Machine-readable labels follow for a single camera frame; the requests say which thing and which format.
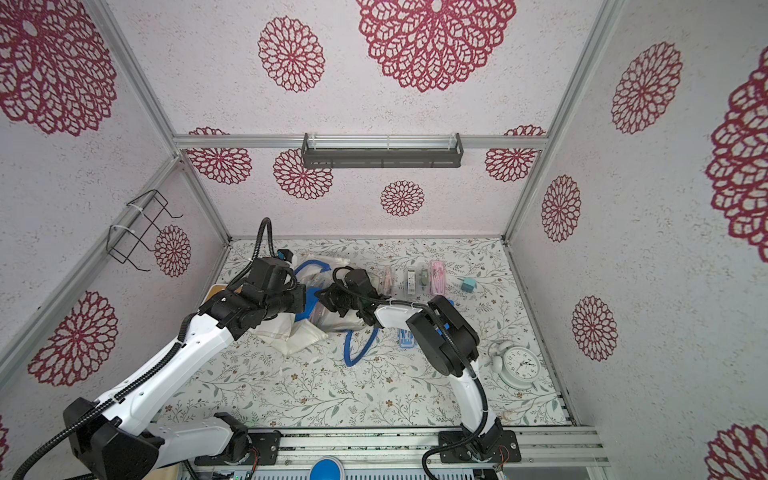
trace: black cable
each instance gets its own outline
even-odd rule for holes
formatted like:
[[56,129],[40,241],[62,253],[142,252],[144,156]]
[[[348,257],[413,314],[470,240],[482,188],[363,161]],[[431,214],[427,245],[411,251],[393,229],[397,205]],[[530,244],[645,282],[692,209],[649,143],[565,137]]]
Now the black cable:
[[94,480],[96,475],[92,473],[86,473],[85,475],[78,475],[77,477],[65,478],[65,480]]
[[296,278],[296,274],[293,270],[288,270],[288,275],[290,276],[290,286],[288,287],[288,290],[290,291],[299,286],[299,280]]
[[424,469],[424,473],[427,474],[427,476],[430,478],[430,480],[438,480],[437,477],[435,477],[432,472],[429,471],[429,467],[427,466],[427,459],[434,455],[435,453],[443,453],[447,452],[448,450],[457,449],[459,447],[463,447],[464,445],[470,443],[471,441],[477,439],[483,431],[483,428],[485,427],[485,423],[488,421],[488,399],[485,397],[485,390],[482,388],[482,384],[480,383],[480,379],[475,378],[475,385],[478,387],[478,391],[480,392],[480,400],[482,401],[482,419],[480,420],[480,425],[478,425],[478,428],[475,429],[472,434],[469,436],[464,437],[463,439],[459,440],[458,442],[454,442],[448,445],[435,447],[431,450],[427,450],[424,455],[422,456],[422,468]]
[[[179,329],[179,335],[178,339],[180,342],[183,342],[187,338],[187,330],[189,329],[190,322],[192,321],[192,317],[197,315],[197,313],[190,313],[186,317],[184,317],[184,320],[181,322],[181,328]],[[125,396],[133,392],[138,386],[142,385],[144,382],[149,380],[152,376],[154,376],[157,372],[159,372],[163,367],[165,367],[168,362],[174,356],[178,353],[178,351],[181,349],[181,343],[175,343],[168,353],[165,354],[163,359],[155,364],[151,369],[146,371],[145,374],[140,376],[139,378],[135,379],[131,384],[126,386],[124,389],[122,389],[120,392],[117,393],[117,395],[114,396],[114,398],[120,402],[125,398]],[[32,466],[39,462],[41,458],[45,456],[48,452],[50,452],[56,445],[63,442],[68,436],[75,433],[80,427],[85,425],[86,423],[90,422],[92,419],[96,418],[97,416],[101,415],[106,409],[113,406],[115,404],[114,399],[108,399],[105,400],[103,403],[100,403],[99,405],[95,406],[94,408],[88,410],[85,414],[83,414],[80,419],[67,427],[64,430],[61,430],[59,433],[54,435],[54,437],[50,440],[48,440],[46,443],[40,446],[39,449],[35,450],[32,455],[29,456],[26,460],[24,460],[24,463],[22,463],[16,472],[13,474],[13,480],[23,480],[23,478],[27,475],[29,472],[29,469],[32,468]]]
[[190,473],[190,477],[192,477],[192,480],[200,480],[200,477],[197,476],[197,472],[194,471],[189,460],[184,460],[182,464],[184,464],[184,467]]
[[237,274],[233,277],[232,280],[227,284],[228,290],[237,290],[237,282],[246,276],[248,272],[250,272],[250,268],[253,266],[253,262],[256,261],[257,258],[259,258],[259,252],[261,251],[261,241],[264,236],[264,229],[266,228],[266,246],[270,249],[270,256],[271,257],[277,257],[275,255],[275,245],[272,241],[272,220],[270,220],[269,217],[264,217],[261,220],[261,224],[259,225],[259,233],[256,235],[256,245],[253,246],[253,254],[250,256],[250,261],[248,264]]
[[408,306],[418,307],[418,308],[423,309],[430,317],[432,317],[432,321],[434,322],[434,324],[437,326],[437,328],[442,333],[442,336],[445,339],[445,341],[448,342],[448,344],[451,346],[451,349],[457,355],[457,357],[459,358],[459,361],[467,369],[469,376],[472,378],[472,380],[474,380],[475,385],[477,386],[478,391],[480,392],[480,400],[481,400],[481,403],[482,403],[482,418],[480,420],[480,425],[478,425],[478,428],[475,429],[475,431],[472,432],[470,435],[464,437],[463,439],[459,440],[458,442],[454,442],[454,443],[449,444],[449,445],[439,446],[439,447],[436,447],[434,449],[428,450],[422,456],[422,468],[424,469],[424,473],[427,474],[427,476],[430,478],[430,480],[438,480],[438,478],[435,477],[432,474],[432,472],[429,471],[429,467],[427,466],[427,459],[430,456],[434,455],[435,453],[447,452],[448,450],[453,450],[453,449],[457,449],[458,447],[462,447],[462,446],[472,442],[473,440],[477,439],[482,434],[482,431],[485,428],[485,423],[488,421],[488,399],[485,396],[485,390],[482,388],[482,384],[480,383],[480,379],[477,377],[477,373],[475,372],[475,369],[472,368],[472,363],[467,359],[467,357],[465,355],[463,355],[459,351],[458,347],[456,346],[456,344],[453,341],[453,338],[451,337],[451,334],[448,333],[448,330],[442,325],[442,322],[440,321],[437,313],[429,305],[425,305],[424,303],[409,302],[409,301],[406,301],[406,300],[391,300],[391,299],[390,300],[379,300],[379,299],[371,298],[369,296],[362,295],[361,293],[357,293],[355,291],[352,291],[352,290],[350,290],[349,288],[347,288],[343,284],[341,279],[336,278],[336,272],[338,272],[339,270],[343,270],[343,269],[353,270],[349,266],[340,266],[340,267],[338,267],[336,269],[333,269],[332,277],[333,277],[333,282],[336,285],[338,285],[339,288],[341,290],[343,290],[344,292],[347,292],[350,295],[357,296],[358,298],[361,298],[361,299],[366,300],[368,302],[376,303],[376,304],[379,304],[379,305],[392,305],[392,304],[396,304],[396,305],[408,305]]
[[424,310],[427,315],[432,317],[432,321],[437,326],[438,330],[440,330],[440,333],[442,333],[443,338],[445,338],[445,341],[448,342],[448,345],[453,350],[453,353],[456,354],[458,357],[458,360],[462,363],[462,365],[469,371],[469,376],[471,376],[473,379],[477,378],[477,374],[475,373],[475,369],[472,368],[472,363],[467,359],[465,355],[461,353],[461,351],[458,349],[456,344],[453,341],[453,338],[448,334],[448,330],[443,326],[442,322],[440,321],[437,313],[435,310],[433,310],[429,305],[425,303],[416,303],[416,302],[409,302],[407,300],[379,300],[375,298],[371,298],[369,296],[362,295],[361,293],[357,293],[355,291],[350,290],[349,288],[344,285],[344,283],[341,281],[341,279],[336,278],[336,272],[339,270],[354,270],[350,266],[340,266],[338,268],[333,269],[333,272],[331,273],[331,276],[333,278],[333,282],[339,286],[341,290],[344,292],[347,292],[350,295],[354,295],[360,299],[363,299],[365,301],[376,303],[378,305],[407,305],[407,306],[413,306],[418,307],[422,310]]

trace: blue cube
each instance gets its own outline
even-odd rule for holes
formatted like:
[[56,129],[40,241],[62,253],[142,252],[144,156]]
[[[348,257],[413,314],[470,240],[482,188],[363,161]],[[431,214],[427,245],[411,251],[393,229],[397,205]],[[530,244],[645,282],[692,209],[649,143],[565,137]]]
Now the blue cube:
[[462,290],[468,293],[472,293],[475,291],[475,287],[478,285],[477,282],[475,282],[474,279],[471,278],[465,278],[464,283],[462,283]]

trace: white plastic bag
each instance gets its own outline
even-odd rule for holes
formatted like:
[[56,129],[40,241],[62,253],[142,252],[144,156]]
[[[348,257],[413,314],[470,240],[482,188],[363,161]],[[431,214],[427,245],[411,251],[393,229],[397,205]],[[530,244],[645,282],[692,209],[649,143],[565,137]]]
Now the white plastic bag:
[[288,340],[291,327],[293,326],[293,320],[295,318],[296,315],[293,313],[278,313],[277,317],[260,323],[253,330],[253,334],[265,340]]
[[283,355],[291,356],[294,353],[327,338],[327,333],[304,319],[293,323],[288,340],[264,339],[264,342],[273,346]]

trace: metal grate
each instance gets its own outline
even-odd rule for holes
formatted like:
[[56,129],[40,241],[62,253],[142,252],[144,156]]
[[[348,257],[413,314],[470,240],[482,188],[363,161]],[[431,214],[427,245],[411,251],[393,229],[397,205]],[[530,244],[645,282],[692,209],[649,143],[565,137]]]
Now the metal grate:
[[446,148],[316,148],[309,134],[301,147],[306,168],[458,168],[463,154],[459,134]]
[[[391,470],[347,470],[346,480],[429,480],[423,470],[417,468],[398,468]],[[440,480],[474,480],[471,468],[441,468],[432,473]],[[309,472],[295,470],[256,471],[251,480],[309,480]]]

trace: blue button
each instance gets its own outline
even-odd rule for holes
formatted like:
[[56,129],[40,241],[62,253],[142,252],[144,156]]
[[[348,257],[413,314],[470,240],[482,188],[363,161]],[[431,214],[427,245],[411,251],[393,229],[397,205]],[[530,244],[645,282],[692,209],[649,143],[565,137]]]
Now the blue button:
[[343,480],[341,468],[331,458],[322,458],[310,470],[310,480]]

